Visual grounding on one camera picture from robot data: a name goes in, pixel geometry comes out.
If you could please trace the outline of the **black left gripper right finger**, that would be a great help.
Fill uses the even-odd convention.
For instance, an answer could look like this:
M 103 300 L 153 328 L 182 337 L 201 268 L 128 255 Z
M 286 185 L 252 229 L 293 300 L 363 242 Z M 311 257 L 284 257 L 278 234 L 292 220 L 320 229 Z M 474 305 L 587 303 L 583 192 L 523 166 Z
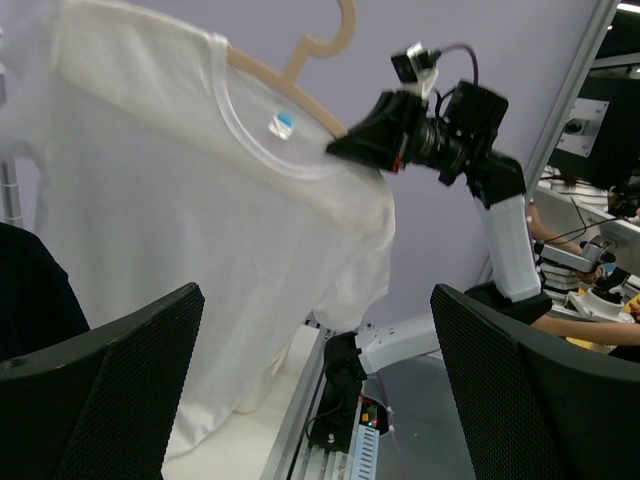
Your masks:
M 478 479 L 636 479 L 639 366 L 438 284 L 436 333 Z

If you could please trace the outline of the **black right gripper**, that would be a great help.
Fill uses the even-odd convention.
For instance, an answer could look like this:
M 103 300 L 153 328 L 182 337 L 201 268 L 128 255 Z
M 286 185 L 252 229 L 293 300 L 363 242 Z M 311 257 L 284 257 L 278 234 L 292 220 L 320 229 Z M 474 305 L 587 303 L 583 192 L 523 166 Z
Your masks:
M 441 183 L 454 183 L 470 161 L 473 136 L 444 120 L 424 116 L 420 96 L 385 90 L 373 109 L 325 151 L 391 173 L 415 164 L 437 171 Z

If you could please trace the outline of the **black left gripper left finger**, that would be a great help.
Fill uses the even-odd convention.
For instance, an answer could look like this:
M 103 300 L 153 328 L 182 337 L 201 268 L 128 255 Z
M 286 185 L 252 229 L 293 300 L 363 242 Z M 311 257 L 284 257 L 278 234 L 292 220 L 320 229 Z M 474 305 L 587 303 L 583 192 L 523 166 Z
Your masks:
M 1 368 L 4 479 L 161 478 L 196 342 L 195 283 Z

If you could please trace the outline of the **beige wooden hanger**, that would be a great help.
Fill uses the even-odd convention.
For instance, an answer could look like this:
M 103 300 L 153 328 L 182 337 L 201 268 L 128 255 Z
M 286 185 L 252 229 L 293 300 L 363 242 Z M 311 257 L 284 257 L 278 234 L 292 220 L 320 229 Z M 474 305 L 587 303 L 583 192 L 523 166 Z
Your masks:
M 244 51 L 227 47 L 227 63 L 242 70 L 277 93 L 294 102 L 313 117 L 334 137 L 346 134 L 346 128 L 325 107 L 297 84 L 297 79 L 310 58 L 332 58 L 342 53 L 351 43 L 356 30 L 356 5 L 352 0 L 337 2 L 341 21 L 339 29 L 330 41 L 320 41 L 305 34 L 297 43 L 282 72 L 278 72 Z

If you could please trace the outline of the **white t shirt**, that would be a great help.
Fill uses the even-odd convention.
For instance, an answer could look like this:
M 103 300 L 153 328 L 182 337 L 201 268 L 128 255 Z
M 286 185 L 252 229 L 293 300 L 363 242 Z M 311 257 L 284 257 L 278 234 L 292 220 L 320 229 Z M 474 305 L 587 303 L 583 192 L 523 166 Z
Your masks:
M 115 1 L 45 1 L 7 24 L 1 153 L 40 172 L 34 229 L 92 327 L 189 282 L 205 306 L 167 447 L 192 451 L 267 380 L 308 315 L 357 328 L 388 291 L 393 194 L 329 156 L 227 39 Z

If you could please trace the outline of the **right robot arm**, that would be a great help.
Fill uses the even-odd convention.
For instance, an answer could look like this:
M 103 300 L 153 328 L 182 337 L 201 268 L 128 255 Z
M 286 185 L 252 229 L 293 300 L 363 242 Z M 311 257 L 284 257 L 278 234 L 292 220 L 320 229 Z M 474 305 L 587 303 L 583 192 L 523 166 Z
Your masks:
M 493 148 L 507 99 L 476 82 L 460 81 L 443 115 L 430 117 L 427 109 L 427 101 L 414 93 L 385 91 L 373 110 L 326 151 L 390 173 L 421 165 L 437 171 L 446 186 L 465 176 L 493 270 L 490 282 L 473 288 L 473 297 L 517 319 L 528 307 L 549 305 L 531 251 L 521 165 Z M 438 348 L 431 318 L 329 338 L 322 369 L 325 389 L 317 413 L 304 428 L 307 441 L 328 451 L 348 452 L 351 433 L 361 421 L 361 389 L 367 378 Z

